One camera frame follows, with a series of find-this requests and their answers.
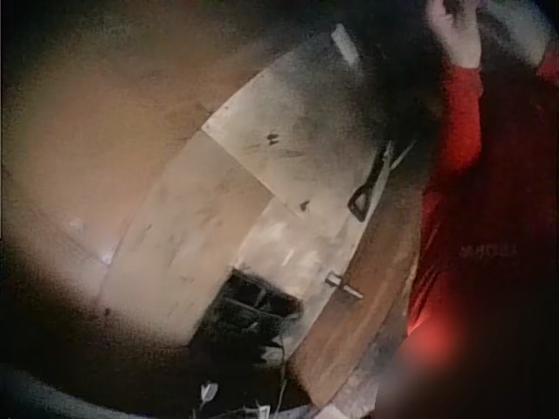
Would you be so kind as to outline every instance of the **black object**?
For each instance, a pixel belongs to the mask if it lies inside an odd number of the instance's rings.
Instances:
[[[365,221],[367,214],[369,213],[373,190],[375,188],[376,181],[383,170],[388,145],[389,141],[383,142],[382,147],[379,149],[379,153],[376,154],[373,167],[370,170],[369,176],[367,176],[367,180],[349,198],[348,208],[360,223]]]

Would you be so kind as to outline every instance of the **wooden board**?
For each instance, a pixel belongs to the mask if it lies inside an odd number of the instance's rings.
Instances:
[[[350,377],[409,277],[418,251],[428,166],[424,155],[424,147],[414,149],[392,174],[346,273],[363,300],[336,291],[290,360],[293,373],[319,407]]]
[[[198,132],[130,225],[100,303],[161,340],[186,342],[272,197]]]
[[[357,89],[326,33],[267,67],[203,130],[310,230],[334,238],[375,155],[374,135],[355,107]]]

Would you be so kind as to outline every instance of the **red shirt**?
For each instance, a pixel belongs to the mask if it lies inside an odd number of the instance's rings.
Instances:
[[[438,156],[424,193],[408,333],[557,281],[559,54],[536,75],[449,66]]]

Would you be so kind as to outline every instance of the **wooden panel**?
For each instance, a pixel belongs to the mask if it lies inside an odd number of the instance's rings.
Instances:
[[[3,163],[54,223],[110,263],[149,185],[186,142],[178,134],[188,134],[184,124],[177,130],[95,57],[72,48],[30,75],[12,106]]]
[[[161,339],[185,342],[270,200],[215,141],[197,133],[130,225],[101,304]]]
[[[251,80],[203,130],[311,230],[334,238],[375,153],[355,90],[354,74],[320,35]]]
[[[363,300],[336,291],[291,359],[294,373],[320,407],[350,377],[413,268],[428,167],[424,155],[424,147],[414,149],[392,174],[346,273]]]

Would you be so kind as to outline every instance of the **red sleeve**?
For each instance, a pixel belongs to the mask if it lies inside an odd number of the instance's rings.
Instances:
[[[537,75],[549,83],[559,86],[559,49],[551,47],[545,52]]]
[[[439,144],[424,193],[423,225],[444,196],[480,156],[480,70],[446,65],[443,80],[445,111]]]

